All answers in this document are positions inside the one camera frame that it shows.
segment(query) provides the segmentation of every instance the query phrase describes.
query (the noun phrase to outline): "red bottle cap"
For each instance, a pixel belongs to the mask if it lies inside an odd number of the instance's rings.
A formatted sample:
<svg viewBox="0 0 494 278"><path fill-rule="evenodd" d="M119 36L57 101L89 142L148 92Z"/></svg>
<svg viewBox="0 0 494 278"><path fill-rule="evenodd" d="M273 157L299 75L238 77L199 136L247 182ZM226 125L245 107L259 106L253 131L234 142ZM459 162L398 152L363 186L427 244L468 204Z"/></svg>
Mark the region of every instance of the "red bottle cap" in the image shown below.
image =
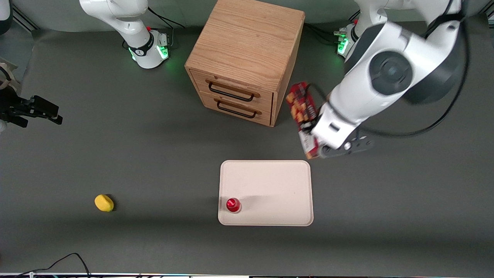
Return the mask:
<svg viewBox="0 0 494 278"><path fill-rule="evenodd" d="M240 201L237 198L230 198L226 201L226 208L231 212L238 212L240 210Z"/></svg>

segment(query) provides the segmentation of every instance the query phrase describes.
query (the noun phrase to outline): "wooden top surface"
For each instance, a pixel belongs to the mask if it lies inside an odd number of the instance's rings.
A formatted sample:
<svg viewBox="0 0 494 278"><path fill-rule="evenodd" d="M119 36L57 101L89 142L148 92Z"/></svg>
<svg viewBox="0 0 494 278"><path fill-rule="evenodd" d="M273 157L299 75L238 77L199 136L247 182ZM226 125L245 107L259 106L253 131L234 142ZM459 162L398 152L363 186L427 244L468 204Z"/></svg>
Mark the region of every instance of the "wooden top surface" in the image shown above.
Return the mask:
<svg viewBox="0 0 494 278"><path fill-rule="evenodd" d="M304 19L255 0L218 0L186 66L276 91Z"/></svg>

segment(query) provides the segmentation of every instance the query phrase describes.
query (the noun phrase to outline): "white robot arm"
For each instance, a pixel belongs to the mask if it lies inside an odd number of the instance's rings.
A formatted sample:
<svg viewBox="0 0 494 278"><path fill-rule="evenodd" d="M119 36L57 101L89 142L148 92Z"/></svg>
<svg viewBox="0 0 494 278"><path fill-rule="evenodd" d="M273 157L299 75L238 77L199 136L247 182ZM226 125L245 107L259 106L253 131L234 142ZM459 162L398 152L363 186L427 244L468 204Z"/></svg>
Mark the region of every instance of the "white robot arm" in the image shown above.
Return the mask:
<svg viewBox="0 0 494 278"><path fill-rule="evenodd" d="M373 6L370 1L357 2ZM401 3L420 7L419 11L430 23L428 37L425 39L392 22L373 25L362 32L348 52L345 77L323 104L312 129L312 134L332 149L339 149L363 121L399 98L404 97L412 104L433 102L461 79L466 59L462 59L466 45L460 32L462 16L458 14L461 1L451 0L442 9L435 1ZM437 13L434 19L429 15L430 10Z"/></svg>
<svg viewBox="0 0 494 278"><path fill-rule="evenodd" d="M168 59L166 34L148 30L142 20L136 19L146 12L147 0L80 0L79 2L84 12L102 20L120 33L129 46L132 58L142 68L155 68Z"/></svg>
<svg viewBox="0 0 494 278"><path fill-rule="evenodd" d="M12 25L12 0L0 0L0 35Z"/></svg>

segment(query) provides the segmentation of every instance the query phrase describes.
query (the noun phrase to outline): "yellow sponge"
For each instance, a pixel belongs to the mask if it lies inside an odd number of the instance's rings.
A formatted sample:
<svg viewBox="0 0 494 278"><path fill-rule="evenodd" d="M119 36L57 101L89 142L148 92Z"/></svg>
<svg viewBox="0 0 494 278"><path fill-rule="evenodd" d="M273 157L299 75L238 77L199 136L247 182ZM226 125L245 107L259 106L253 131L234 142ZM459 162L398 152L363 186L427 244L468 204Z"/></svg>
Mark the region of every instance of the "yellow sponge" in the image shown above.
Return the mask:
<svg viewBox="0 0 494 278"><path fill-rule="evenodd" d="M100 211L111 212L113 210L113 201L106 195L100 194L94 199L94 204Z"/></svg>

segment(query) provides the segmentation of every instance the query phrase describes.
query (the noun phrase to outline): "drawer handle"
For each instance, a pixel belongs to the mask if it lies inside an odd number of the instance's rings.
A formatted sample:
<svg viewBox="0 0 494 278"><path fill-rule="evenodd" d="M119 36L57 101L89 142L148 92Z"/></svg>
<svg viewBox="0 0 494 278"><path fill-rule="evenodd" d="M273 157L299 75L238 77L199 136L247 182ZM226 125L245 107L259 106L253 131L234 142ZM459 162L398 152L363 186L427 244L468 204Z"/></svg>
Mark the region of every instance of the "drawer handle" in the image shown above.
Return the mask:
<svg viewBox="0 0 494 278"><path fill-rule="evenodd" d="M249 101L252 101L254 99L254 94L251 94L250 95L250 98L245 98L245 97L237 96L237 95L234 95L234 94L231 94L231 93L223 92L223 91L220 91L220 90L217 90L217 89L213 89L211 86L213 86L213 82L210 82L209 83L209 90L211 92L214 92L214 93L218 93L218 94L222 94L222 95L225 95L225 96L229 96L229 97L232 97L234 99L238 99L238 100L245 101L245 102L249 102Z"/></svg>
<svg viewBox="0 0 494 278"><path fill-rule="evenodd" d="M226 112L230 112L230 113L233 113L233 114L235 114L235 115L239 115L239 116L242 116L242 117L246 117L246 118L248 118L248 119L253 119L253 118L256 116L256 114L257 114L257 112L256 112L256 111L254 111L254 114L252 114L252 115L247 115L247 114L240 113L240 112L237 112L237 111L234 111L234 110L231 110L231 109L225 108L225 107L221 107L221 106L219 106L220 104L221 104L221 101L220 101L220 100L217 100L217 101L216 101L216 107L218 107L218 109L219 109L219 110L223 110L223 111L226 111Z"/></svg>

